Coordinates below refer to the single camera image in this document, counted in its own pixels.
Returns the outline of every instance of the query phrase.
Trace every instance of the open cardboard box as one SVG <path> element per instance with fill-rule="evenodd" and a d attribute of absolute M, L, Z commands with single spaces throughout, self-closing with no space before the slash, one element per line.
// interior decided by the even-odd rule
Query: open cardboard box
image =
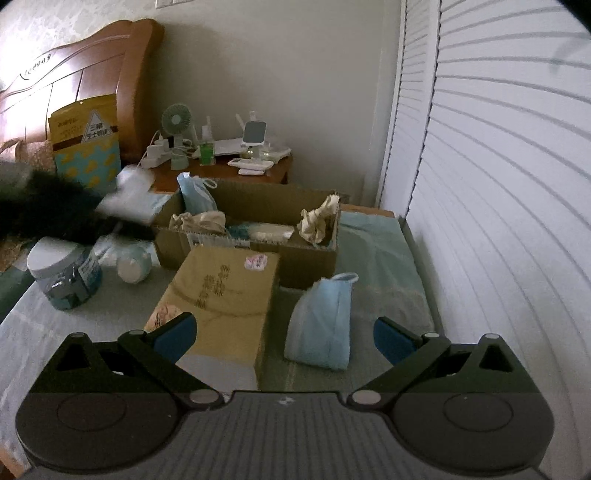
<path fill-rule="evenodd" d="M 301 221 L 302 210 L 318 208 L 334 192 L 302 189 L 296 185 L 271 183 L 241 183 L 216 180 L 217 188 L 209 189 L 217 208 L 232 221 L 263 222 L 295 227 Z M 297 228 L 288 242 L 245 241 L 217 235 L 203 235 L 169 230 L 173 214 L 185 211 L 183 196 L 175 193 L 154 219 L 157 228 L 155 247 L 160 264 L 166 268 L 181 266 L 193 245 L 250 248 L 258 252 L 276 252 L 281 259 L 279 282 L 283 287 L 307 289 L 322 277 L 335 272 L 337 230 L 340 212 L 328 226 L 321 245 L 308 244 Z"/>

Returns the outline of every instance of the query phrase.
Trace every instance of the pink sticker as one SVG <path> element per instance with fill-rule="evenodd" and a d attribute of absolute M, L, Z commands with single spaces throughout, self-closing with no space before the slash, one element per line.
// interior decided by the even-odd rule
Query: pink sticker
<path fill-rule="evenodd" d="M 262 272 L 267 266 L 267 256 L 265 254 L 253 255 L 244 261 L 244 268 Z"/>

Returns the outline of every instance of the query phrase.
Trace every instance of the yellow snack bag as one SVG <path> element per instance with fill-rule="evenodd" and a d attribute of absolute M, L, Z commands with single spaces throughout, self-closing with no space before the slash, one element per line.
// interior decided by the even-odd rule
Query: yellow snack bag
<path fill-rule="evenodd" d="M 114 93 L 60 108 L 49 117 L 49 130 L 58 175 L 103 188 L 121 171 Z"/>

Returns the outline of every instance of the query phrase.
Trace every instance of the plastic jar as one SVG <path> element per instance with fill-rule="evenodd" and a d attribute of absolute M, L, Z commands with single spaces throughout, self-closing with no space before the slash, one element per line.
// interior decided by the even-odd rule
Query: plastic jar
<path fill-rule="evenodd" d="M 72 309 L 99 289 L 102 270 L 91 247 L 44 237 L 32 248 L 27 267 L 51 304 Z"/>

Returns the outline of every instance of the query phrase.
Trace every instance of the white jar lid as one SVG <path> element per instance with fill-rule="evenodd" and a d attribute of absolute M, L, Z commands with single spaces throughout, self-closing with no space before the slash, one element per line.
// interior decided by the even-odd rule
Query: white jar lid
<path fill-rule="evenodd" d="M 27 268 L 35 278 L 51 277 L 72 265 L 83 251 L 82 245 L 44 236 L 31 249 Z"/>

